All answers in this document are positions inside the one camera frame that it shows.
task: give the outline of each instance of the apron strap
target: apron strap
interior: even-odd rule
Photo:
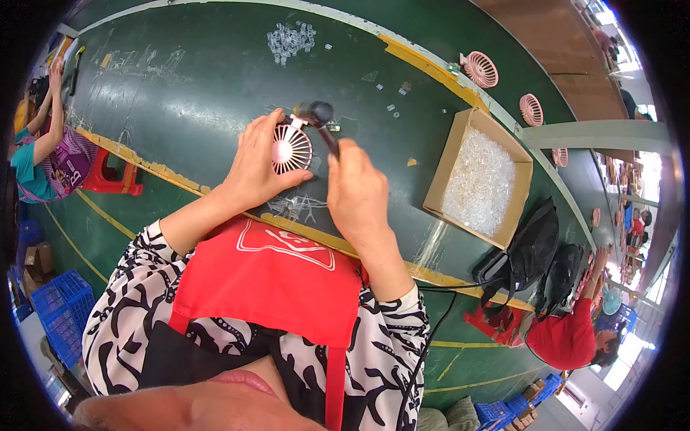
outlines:
[[[326,367],[326,428],[340,431],[345,398],[345,349],[328,347]]]
[[[168,322],[170,326],[175,331],[182,335],[187,334],[187,326],[189,326],[189,317],[185,317],[179,312],[175,311],[175,307],[172,309],[172,314],[170,315],[170,321]]]

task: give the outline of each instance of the hand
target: hand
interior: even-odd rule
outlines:
[[[214,191],[239,206],[240,212],[257,207],[276,194],[311,179],[314,174],[296,169],[278,175],[271,165],[273,131],[285,119],[281,108],[252,121],[239,134],[237,154],[225,181]]]
[[[358,254],[391,229],[388,180],[352,139],[340,139],[340,160],[328,155],[328,210],[333,223]]]
[[[53,94],[59,94],[62,88],[62,72],[64,71],[65,63],[62,57],[53,59],[48,71],[48,88]]]
[[[601,271],[603,271],[604,266],[606,266],[608,260],[609,251],[604,247],[599,247],[594,258],[594,267],[592,268],[592,274],[601,274]]]

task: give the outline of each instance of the black bag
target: black bag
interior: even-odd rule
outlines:
[[[529,288],[546,274],[558,245],[558,234],[558,215],[553,198],[549,197],[536,206],[518,229],[506,252],[498,250],[475,267],[477,282],[488,283],[484,286],[481,302],[484,315],[498,314],[515,292]],[[486,303],[500,289],[508,291],[506,303],[487,308]]]
[[[539,316],[546,301],[544,296],[546,281],[551,280],[549,306],[546,308],[544,316],[539,318],[539,321],[547,318],[559,304],[562,307],[567,305],[566,302],[573,291],[575,280],[578,277],[583,253],[584,248],[576,244],[566,244],[556,252],[553,262],[551,262],[551,267],[546,276],[542,278],[537,291],[537,305],[534,307],[534,312]]]

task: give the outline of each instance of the green workbench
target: green workbench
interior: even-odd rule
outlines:
[[[296,20],[313,25],[316,46],[281,67],[274,63],[266,33],[276,23],[294,25]],[[251,119],[276,106],[330,101],[342,124],[339,135],[356,139],[388,177],[389,223],[405,260],[469,281],[471,268],[492,249],[422,209],[453,114],[469,106],[441,83],[387,54],[385,43],[374,35],[283,7],[202,3],[130,14],[84,33],[80,43],[86,46],[86,61],[77,93],[68,101],[70,125],[118,141],[145,161],[213,187],[226,176],[237,135]],[[326,43],[333,49],[326,50]],[[505,70],[501,79],[511,82],[511,69]],[[362,79],[372,72],[374,82]],[[546,75],[542,80],[550,83]],[[384,89],[377,90],[377,83]],[[411,85],[406,96],[397,92],[403,83]],[[399,118],[386,109],[390,104]],[[316,177],[251,212],[271,212],[339,237],[324,205],[328,150],[314,130],[307,134]],[[416,165],[408,166],[410,159]],[[526,208],[548,196],[558,207],[562,240],[584,244],[570,207],[535,163]],[[302,211],[288,209],[303,200]],[[518,298],[527,299],[529,292],[523,296]]]

